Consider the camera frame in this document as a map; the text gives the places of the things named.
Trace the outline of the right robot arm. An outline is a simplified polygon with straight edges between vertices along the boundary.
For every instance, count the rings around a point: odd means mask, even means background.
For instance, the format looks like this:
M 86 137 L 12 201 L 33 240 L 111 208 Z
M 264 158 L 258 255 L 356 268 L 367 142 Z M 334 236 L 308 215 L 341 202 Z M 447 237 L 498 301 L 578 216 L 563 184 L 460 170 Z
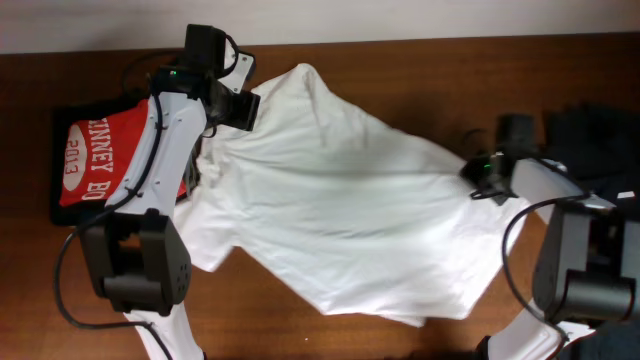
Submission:
M 473 188 L 473 200 L 529 204 L 510 220 L 500 245 L 507 284 L 522 310 L 503 330 L 481 340 L 476 359 L 553 359 L 602 325 L 639 317 L 638 219 L 543 155 L 534 130 L 528 115 L 500 116 L 495 149 L 470 159 L 460 172 Z M 526 299 L 509 268 L 507 247 L 512 230 L 533 212 L 547 230 L 532 297 Z

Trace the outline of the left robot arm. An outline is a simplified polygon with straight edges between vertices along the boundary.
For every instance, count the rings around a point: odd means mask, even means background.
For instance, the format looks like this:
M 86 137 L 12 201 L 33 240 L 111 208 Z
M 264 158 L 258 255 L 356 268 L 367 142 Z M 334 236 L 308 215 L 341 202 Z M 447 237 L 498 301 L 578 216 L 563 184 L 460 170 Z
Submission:
M 210 25 L 190 24 L 178 62 L 150 78 L 145 128 L 102 213 L 78 226 L 97 296 L 126 315 L 152 359 L 203 359 L 186 315 L 189 252 L 172 217 L 184 172 L 202 136 L 218 126 L 251 131 L 260 98 L 244 90 L 252 54 Z

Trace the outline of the white t-shirt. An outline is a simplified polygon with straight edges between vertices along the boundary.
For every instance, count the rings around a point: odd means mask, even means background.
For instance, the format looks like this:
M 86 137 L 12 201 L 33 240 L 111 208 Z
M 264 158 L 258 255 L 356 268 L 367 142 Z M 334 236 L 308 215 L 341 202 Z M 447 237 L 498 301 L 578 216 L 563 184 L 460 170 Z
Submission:
M 174 220 L 192 262 L 239 247 L 324 315 L 467 317 L 523 199 L 473 200 L 463 161 L 341 99 L 308 64 L 256 88 L 252 131 L 202 143 Z

